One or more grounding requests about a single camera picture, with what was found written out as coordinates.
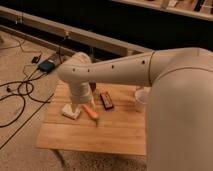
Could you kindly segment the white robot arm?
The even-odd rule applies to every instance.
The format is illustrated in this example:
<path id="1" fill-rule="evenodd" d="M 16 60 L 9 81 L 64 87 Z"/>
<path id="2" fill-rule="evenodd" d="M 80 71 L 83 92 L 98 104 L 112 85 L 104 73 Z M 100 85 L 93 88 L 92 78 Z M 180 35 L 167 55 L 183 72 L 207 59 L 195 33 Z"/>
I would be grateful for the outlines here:
<path id="1" fill-rule="evenodd" d="M 178 48 L 97 63 L 79 52 L 58 75 L 77 104 L 91 99 L 91 82 L 149 87 L 147 170 L 213 171 L 213 52 Z"/>

